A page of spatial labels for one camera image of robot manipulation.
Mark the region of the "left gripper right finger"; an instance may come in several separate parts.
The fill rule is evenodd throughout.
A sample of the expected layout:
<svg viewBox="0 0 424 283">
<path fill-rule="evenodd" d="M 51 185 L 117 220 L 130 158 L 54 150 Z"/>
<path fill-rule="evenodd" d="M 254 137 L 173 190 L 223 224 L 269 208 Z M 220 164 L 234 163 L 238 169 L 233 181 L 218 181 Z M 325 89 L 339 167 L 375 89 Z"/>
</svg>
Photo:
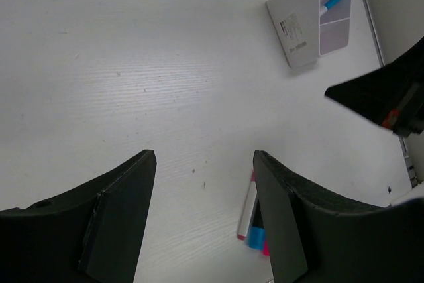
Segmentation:
<svg viewBox="0 0 424 283">
<path fill-rule="evenodd" d="M 422 282 L 423 200 L 378 207 L 332 192 L 263 150 L 253 158 L 276 282 Z"/>
</svg>

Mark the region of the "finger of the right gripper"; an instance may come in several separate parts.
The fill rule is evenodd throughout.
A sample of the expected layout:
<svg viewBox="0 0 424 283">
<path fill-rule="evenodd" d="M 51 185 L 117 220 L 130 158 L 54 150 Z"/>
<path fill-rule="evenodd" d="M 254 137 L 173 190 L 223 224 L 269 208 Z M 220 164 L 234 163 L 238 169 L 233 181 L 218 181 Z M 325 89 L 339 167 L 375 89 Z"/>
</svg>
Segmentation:
<svg viewBox="0 0 424 283">
<path fill-rule="evenodd" d="M 327 88 L 325 97 L 401 137 L 423 132 L 423 40 L 393 62 Z"/>
</svg>

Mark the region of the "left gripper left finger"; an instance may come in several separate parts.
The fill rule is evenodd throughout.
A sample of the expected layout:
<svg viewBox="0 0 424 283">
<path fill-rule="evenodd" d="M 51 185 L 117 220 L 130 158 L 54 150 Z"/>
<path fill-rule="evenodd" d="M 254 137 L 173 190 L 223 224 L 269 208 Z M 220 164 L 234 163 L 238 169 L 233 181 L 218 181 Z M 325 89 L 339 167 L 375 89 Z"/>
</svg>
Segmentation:
<svg viewBox="0 0 424 283">
<path fill-rule="evenodd" d="M 120 166 L 25 209 L 1 212 L 2 282 L 132 282 L 156 156 Z"/>
</svg>

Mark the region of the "black marker pink cap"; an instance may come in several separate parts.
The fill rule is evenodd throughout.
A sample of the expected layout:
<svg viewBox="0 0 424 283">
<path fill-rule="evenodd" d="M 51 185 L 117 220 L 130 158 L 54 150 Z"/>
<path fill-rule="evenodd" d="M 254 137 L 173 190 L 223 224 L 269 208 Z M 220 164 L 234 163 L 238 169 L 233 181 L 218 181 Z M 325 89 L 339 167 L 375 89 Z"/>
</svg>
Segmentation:
<svg viewBox="0 0 424 283">
<path fill-rule="evenodd" d="M 262 249 L 262 254 L 264 256 L 269 256 L 270 255 L 267 240 L 264 241 L 264 246 L 263 246 L 263 249 Z"/>
</svg>

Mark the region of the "black marker blue cap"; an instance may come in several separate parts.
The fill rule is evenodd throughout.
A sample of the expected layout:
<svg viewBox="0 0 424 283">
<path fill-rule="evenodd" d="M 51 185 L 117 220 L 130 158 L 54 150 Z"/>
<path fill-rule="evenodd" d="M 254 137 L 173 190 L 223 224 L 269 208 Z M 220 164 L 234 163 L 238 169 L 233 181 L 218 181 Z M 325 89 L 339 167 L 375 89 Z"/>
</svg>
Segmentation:
<svg viewBox="0 0 424 283">
<path fill-rule="evenodd" d="M 262 251 L 266 240 L 262 212 L 260 205 L 257 204 L 254 218 L 248 234 L 248 246 L 252 249 Z"/>
</svg>

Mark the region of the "thin pink capped pen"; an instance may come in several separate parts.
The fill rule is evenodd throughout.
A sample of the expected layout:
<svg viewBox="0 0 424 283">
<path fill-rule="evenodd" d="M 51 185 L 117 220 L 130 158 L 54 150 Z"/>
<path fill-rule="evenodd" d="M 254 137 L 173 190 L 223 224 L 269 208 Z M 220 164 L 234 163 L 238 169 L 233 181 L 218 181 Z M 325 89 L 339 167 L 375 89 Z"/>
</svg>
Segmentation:
<svg viewBox="0 0 424 283">
<path fill-rule="evenodd" d="M 251 221 L 254 216 L 257 201 L 256 174 L 252 172 L 248 193 L 237 229 L 237 238 L 244 241 L 248 237 Z"/>
</svg>

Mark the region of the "thin blue capped pen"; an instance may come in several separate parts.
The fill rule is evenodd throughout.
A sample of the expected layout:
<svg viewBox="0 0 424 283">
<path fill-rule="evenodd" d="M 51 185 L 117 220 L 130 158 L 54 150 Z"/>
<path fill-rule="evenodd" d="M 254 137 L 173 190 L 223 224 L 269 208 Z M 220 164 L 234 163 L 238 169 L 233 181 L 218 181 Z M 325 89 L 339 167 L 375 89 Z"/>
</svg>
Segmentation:
<svg viewBox="0 0 424 283">
<path fill-rule="evenodd" d="M 329 9 L 333 8 L 340 0 L 327 0 L 320 6 L 319 16 L 322 17 Z"/>
</svg>

